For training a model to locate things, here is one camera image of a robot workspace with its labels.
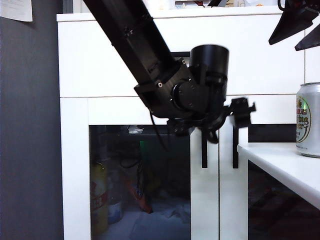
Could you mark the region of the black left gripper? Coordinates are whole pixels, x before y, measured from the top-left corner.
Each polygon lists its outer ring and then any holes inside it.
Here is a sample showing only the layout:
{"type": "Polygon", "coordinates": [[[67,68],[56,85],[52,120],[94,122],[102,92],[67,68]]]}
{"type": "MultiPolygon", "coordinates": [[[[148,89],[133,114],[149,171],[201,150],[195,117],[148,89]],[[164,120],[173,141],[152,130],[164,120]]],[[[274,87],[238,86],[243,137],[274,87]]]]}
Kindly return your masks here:
{"type": "Polygon", "coordinates": [[[177,137],[189,136],[194,127],[204,131],[204,137],[210,143],[218,143],[216,131],[219,130],[230,117],[230,122],[235,128],[246,128],[251,125],[251,113],[256,111],[255,103],[249,106],[246,97],[234,98],[230,106],[223,105],[217,112],[210,112],[202,118],[169,119],[167,128],[170,134],[177,137]]]}

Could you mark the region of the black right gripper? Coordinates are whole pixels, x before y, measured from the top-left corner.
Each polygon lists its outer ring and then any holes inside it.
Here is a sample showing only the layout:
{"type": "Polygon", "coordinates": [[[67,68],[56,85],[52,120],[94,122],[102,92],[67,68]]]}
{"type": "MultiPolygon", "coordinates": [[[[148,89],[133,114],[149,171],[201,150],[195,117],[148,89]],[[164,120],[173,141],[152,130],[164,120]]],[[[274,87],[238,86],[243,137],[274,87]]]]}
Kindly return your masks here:
{"type": "MultiPolygon", "coordinates": [[[[271,34],[268,42],[274,45],[313,25],[313,20],[319,16],[320,0],[288,0],[280,20],[271,34]]],[[[320,45],[320,30],[313,29],[294,48],[302,51],[320,45]]]]}

